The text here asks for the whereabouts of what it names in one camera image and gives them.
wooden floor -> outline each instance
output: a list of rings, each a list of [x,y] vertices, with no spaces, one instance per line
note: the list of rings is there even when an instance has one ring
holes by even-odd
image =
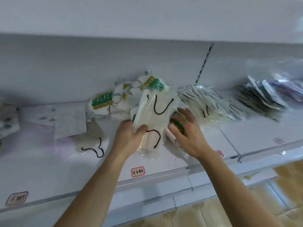
[[[274,168],[278,177],[251,187],[252,193],[285,227],[303,227],[303,160]],[[123,227],[231,226],[217,197]]]

red-bordered label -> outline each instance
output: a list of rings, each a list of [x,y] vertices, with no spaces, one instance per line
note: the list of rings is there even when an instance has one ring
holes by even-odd
[[[221,156],[221,158],[223,158],[224,157],[224,154],[222,153],[222,151],[220,151],[220,150],[216,150],[215,152],[217,152],[220,156]]]
[[[25,202],[27,196],[28,196],[28,191],[13,193],[9,196],[5,205],[12,206],[12,205],[17,205],[17,204],[22,204]]]
[[[133,178],[145,175],[145,169],[143,166],[131,169],[131,176]]]

